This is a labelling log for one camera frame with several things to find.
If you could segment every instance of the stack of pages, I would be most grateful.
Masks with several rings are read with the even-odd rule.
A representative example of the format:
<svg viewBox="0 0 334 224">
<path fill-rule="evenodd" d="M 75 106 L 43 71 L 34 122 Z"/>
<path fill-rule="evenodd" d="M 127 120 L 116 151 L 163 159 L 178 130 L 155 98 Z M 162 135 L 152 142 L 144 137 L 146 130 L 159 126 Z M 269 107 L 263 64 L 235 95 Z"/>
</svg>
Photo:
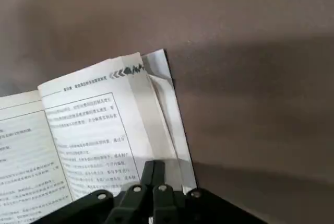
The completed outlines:
<svg viewBox="0 0 334 224">
<path fill-rule="evenodd" d="M 121 56 L 0 98 L 0 223 L 30 223 L 95 190 L 140 180 L 196 187 L 163 50 Z"/>
</svg>

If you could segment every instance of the open book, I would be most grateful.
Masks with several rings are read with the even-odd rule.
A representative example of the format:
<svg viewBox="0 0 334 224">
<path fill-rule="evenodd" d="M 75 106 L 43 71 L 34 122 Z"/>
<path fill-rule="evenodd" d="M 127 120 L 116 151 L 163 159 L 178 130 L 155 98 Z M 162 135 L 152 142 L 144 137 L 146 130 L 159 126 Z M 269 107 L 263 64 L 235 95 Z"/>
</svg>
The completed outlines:
<svg viewBox="0 0 334 224">
<path fill-rule="evenodd" d="M 196 186 L 163 51 L 143 60 L 109 59 L 0 98 L 0 223 L 30 223 L 102 188 L 117 194 L 151 159 L 166 161 L 167 184 Z"/>
</svg>

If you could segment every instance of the metal rivet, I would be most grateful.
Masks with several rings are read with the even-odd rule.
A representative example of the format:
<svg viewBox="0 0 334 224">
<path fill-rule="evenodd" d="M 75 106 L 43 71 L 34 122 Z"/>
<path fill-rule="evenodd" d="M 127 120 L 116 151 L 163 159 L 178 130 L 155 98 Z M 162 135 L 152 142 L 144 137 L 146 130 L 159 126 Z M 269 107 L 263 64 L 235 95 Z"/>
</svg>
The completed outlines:
<svg viewBox="0 0 334 224">
<path fill-rule="evenodd" d="M 134 187 L 134 192 L 138 193 L 141 191 L 141 187 L 140 186 L 135 186 Z"/>
<path fill-rule="evenodd" d="M 105 199 L 106 198 L 106 194 L 99 194 L 98 195 L 98 199 Z"/>
<path fill-rule="evenodd" d="M 167 187 L 165 185 L 161 185 L 158 187 L 160 191 L 166 191 Z"/>
<path fill-rule="evenodd" d="M 200 198 L 200 192 L 199 191 L 192 191 L 192 197 Z"/>
</svg>

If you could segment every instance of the white paper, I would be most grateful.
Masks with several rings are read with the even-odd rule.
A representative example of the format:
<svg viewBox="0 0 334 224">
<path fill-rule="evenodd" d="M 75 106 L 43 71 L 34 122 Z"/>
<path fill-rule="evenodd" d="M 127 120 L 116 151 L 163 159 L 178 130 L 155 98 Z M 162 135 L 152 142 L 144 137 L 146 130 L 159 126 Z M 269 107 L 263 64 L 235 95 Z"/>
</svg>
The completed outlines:
<svg viewBox="0 0 334 224">
<path fill-rule="evenodd" d="M 196 187 L 196 180 L 166 55 L 160 49 L 142 56 L 142 61 L 150 74 L 173 140 L 181 167 L 183 191 L 186 193 Z"/>
</svg>

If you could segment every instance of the book page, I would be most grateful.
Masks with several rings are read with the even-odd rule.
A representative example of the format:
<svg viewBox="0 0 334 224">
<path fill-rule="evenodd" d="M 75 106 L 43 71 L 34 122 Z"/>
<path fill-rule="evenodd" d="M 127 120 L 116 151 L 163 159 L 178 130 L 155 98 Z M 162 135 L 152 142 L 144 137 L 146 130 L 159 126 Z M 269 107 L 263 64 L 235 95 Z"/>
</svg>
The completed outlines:
<svg viewBox="0 0 334 224">
<path fill-rule="evenodd" d="M 124 64 L 129 57 L 136 62 Z M 139 54 L 106 60 L 39 86 L 74 199 L 101 188 L 117 194 L 122 185 L 138 182 L 145 161 L 156 158 L 154 148 L 159 148 L 152 148 L 148 129 L 150 135 L 162 129 L 155 133 L 155 142 L 163 143 L 158 158 L 169 158 L 163 155 L 171 152 L 164 144 L 166 129 L 154 126 L 156 118 L 145 126 L 130 79 L 145 80 L 151 89 Z M 145 89 L 137 96 L 145 98 Z M 156 106 L 148 106 L 147 113 L 152 115 Z"/>
<path fill-rule="evenodd" d="M 143 55 L 142 61 L 150 75 L 172 137 L 182 172 L 183 192 L 187 193 L 197 185 L 166 55 L 164 50 L 160 49 Z"/>
<path fill-rule="evenodd" d="M 38 91 L 0 98 L 0 223 L 30 223 L 70 202 Z"/>
</svg>

